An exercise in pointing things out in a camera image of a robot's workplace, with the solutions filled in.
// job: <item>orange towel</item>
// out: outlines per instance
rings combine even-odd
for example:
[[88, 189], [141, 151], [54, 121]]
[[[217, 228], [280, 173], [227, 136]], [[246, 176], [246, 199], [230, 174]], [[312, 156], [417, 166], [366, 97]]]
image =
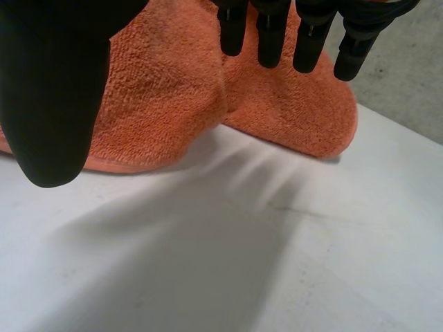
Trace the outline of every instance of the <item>orange towel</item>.
[[[334, 78], [326, 54], [309, 75], [292, 68], [300, 22], [294, 7], [279, 66], [262, 68], [256, 17], [250, 7], [242, 53], [227, 57], [208, 0], [152, 0], [111, 41], [85, 167], [132, 173], [166, 166], [219, 123], [311, 156], [339, 155], [356, 129], [348, 85]], [[0, 150], [10, 152], [1, 131]]]

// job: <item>robotic hand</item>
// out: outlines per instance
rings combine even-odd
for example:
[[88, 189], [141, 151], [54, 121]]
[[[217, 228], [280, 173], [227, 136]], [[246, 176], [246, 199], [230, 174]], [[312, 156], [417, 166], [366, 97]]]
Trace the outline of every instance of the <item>robotic hand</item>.
[[[293, 58], [312, 71], [335, 14], [346, 36], [335, 75], [351, 80], [377, 35], [419, 0], [296, 0], [302, 22]], [[40, 187], [73, 180], [88, 156], [109, 70], [109, 38], [148, 0], [0, 0], [0, 123], [25, 175]], [[242, 49], [248, 0], [213, 0], [221, 49]], [[258, 60], [278, 65], [291, 0], [251, 0], [259, 12]]]
[[[420, 0], [296, 0], [298, 29], [293, 67], [300, 73], [315, 68], [337, 12], [344, 18], [345, 37], [334, 67], [343, 81], [356, 77], [379, 33], [395, 18], [412, 10]], [[238, 55], [242, 49], [248, 0], [213, 0], [218, 6], [221, 49]], [[291, 0], [251, 0], [259, 12], [258, 61], [263, 67], [278, 65]]]

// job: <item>white surface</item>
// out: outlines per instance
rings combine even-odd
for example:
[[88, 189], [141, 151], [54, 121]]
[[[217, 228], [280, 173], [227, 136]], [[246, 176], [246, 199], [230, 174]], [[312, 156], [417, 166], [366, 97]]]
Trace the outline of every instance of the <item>white surface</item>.
[[361, 107], [336, 161], [219, 127], [43, 190], [1, 156], [0, 331], [441, 331], [443, 147]]

